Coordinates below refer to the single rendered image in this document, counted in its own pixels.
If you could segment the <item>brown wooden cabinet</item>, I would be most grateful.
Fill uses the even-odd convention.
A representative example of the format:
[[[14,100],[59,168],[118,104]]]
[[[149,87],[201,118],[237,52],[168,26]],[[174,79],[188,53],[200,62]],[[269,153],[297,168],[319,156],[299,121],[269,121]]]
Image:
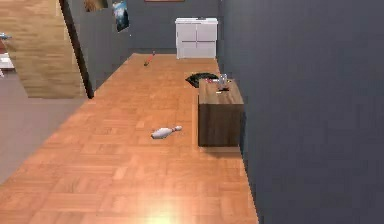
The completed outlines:
[[[237,147],[240,144],[244,102],[237,83],[229,79],[227,91],[217,82],[199,81],[198,145]]]

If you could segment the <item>white cupboard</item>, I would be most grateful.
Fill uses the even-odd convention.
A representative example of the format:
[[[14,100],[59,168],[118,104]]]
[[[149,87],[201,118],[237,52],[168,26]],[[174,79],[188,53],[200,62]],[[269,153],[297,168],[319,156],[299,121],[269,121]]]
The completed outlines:
[[[216,18],[177,18],[175,26],[178,59],[216,57]]]

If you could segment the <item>orange baseball bat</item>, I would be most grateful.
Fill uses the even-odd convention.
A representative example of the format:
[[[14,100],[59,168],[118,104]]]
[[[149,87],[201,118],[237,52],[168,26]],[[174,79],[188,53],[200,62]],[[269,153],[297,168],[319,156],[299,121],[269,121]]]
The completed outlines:
[[[145,60],[144,66],[148,66],[155,55],[156,55],[156,52],[152,51],[152,54]]]

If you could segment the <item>white bowling pin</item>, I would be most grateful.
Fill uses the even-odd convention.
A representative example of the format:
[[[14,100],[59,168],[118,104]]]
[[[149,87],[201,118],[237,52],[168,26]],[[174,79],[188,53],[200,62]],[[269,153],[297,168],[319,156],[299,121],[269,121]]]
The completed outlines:
[[[168,137],[170,134],[176,131],[181,131],[182,127],[181,126],[175,126],[173,128],[159,128],[158,130],[155,130],[152,134],[151,137],[153,139],[164,139]]]

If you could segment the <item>wooden room door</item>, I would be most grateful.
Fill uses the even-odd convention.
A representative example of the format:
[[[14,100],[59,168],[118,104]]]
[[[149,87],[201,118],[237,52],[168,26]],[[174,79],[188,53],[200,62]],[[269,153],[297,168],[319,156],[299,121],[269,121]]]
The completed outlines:
[[[0,33],[28,96],[86,95],[59,0],[0,0]]]

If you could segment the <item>white furniture piece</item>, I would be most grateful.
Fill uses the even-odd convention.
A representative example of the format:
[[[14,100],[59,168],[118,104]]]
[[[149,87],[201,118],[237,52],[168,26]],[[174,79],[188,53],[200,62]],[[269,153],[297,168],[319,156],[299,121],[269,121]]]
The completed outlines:
[[[9,57],[8,53],[0,54],[0,77],[4,78],[4,69],[13,69],[14,65]]]

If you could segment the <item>blue poster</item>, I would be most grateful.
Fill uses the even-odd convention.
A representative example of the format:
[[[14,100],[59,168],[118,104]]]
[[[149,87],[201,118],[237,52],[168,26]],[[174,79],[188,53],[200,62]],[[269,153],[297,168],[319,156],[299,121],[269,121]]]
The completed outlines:
[[[116,20],[117,31],[120,32],[129,27],[129,15],[126,0],[114,0],[112,3],[113,14]]]

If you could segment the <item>brown framed picture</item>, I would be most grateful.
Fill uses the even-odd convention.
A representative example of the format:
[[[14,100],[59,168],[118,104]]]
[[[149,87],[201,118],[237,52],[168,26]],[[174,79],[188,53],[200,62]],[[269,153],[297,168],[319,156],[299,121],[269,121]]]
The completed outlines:
[[[84,0],[84,8],[87,12],[94,12],[108,7],[107,0]]]

